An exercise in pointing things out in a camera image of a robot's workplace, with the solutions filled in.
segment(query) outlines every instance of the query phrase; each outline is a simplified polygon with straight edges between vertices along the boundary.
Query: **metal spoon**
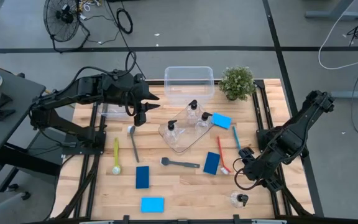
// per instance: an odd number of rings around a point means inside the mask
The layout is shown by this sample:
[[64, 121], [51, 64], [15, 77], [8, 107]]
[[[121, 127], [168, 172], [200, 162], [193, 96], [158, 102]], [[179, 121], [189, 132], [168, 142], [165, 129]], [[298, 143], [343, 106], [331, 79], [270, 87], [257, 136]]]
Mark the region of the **metal spoon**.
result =
[[175, 161], [170, 161], [167, 157], [163, 157], [161, 158], [161, 164], [164, 166], [167, 166], [169, 164], [172, 165], [179, 165], [179, 166], [184, 166], [184, 167], [191, 167], [191, 168], [200, 168], [199, 164], [192, 164], [190, 162], [175, 162]]
[[131, 126], [131, 130], [129, 130], [129, 134], [131, 134], [131, 140], [132, 140], [132, 145], [134, 147], [136, 162], [139, 162], [139, 157], [137, 156], [137, 149], [136, 149], [135, 140], [134, 140], [135, 128], [136, 127], [134, 125]]

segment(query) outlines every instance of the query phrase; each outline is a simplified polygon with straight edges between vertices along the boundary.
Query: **fan grille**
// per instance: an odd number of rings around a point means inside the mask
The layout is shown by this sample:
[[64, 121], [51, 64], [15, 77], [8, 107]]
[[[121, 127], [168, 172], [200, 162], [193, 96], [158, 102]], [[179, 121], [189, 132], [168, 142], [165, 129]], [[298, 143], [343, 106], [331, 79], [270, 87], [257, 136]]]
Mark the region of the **fan grille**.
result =
[[71, 40], [79, 26], [77, 0], [46, 0], [44, 24], [49, 35], [57, 42]]

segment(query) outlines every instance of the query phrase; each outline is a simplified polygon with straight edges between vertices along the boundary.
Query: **green leaves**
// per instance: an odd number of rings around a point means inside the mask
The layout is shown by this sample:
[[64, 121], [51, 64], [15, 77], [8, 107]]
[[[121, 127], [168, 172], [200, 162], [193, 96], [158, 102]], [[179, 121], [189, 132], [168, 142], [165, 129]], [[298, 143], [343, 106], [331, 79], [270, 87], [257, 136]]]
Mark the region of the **green leaves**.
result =
[[229, 100], [247, 100], [256, 91], [251, 70], [248, 67], [228, 68], [223, 72], [219, 89]]

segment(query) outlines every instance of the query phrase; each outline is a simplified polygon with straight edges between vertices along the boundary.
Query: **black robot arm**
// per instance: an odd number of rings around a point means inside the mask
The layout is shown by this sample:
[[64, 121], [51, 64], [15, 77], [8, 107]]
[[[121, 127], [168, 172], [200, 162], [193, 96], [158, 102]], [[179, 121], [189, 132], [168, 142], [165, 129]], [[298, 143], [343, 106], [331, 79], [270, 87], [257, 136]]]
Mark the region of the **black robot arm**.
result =
[[83, 144], [98, 145], [102, 139], [98, 139], [93, 127], [81, 127], [67, 121], [59, 117], [55, 108], [71, 103], [86, 105], [95, 102], [124, 106], [127, 114], [134, 117], [134, 124], [140, 126], [146, 122], [146, 111], [159, 107], [143, 104], [142, 100], [159, 98], [149, 92], [149, 85], [141, 74], [133, 77], [129, 72], [115, 70], [109, 74], [82, 77], [62, 91], [36, 98], [30, 109], [31, 125], [39, 129], [55, 128], [76, 136]]

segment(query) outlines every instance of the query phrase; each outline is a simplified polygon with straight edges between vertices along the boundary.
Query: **white cable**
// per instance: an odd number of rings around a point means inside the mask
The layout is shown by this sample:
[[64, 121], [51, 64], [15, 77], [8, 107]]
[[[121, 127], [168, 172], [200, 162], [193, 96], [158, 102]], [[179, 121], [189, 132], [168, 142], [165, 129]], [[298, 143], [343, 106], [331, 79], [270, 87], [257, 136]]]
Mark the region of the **white cable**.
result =
[[341, 69], [341, 68], [346, 68], [346, 67], [350, 67], [350, 66], [353, 66], [353, 65], [357, 65], [358, 62], [355, 62], [355, 63], [352, 63], [352, 64], [349, 64], [349, 65], [343, 65], [343, 66], [340, 66], [340, 67], [333, 67], [333, 68], [330, 68], [330, 67], [325, 67], [322, 63], [321, 63], [321, 59], [320, 59], [320, 54], [321, 54], [321, 49], [324, 47], [324, 45], [326, 44], [327, 40], [329, 39], [329, 36], [331, 35], [331, 33], [333, 32], [336, 24], [342, 19], [343, 15], [345, 14], [345, 12], [352, 6], [352, 4], [354, 3], [354, 1], [345, 9], [345, 11], [342, 12], [342, 15], [339, 16], [338, 20], [334, 23], [333, 25], [333, 28], [331, 28], [331, 30], [329, 31], [328, 33], [328, 36], [326, 38], [326, 40], [323, 42], [322, 46], [320, 47], [320, 49], [318, 50], [318, 63], [325, 69], [328, 69], [328, 70], [337, 70], [337, 69]]

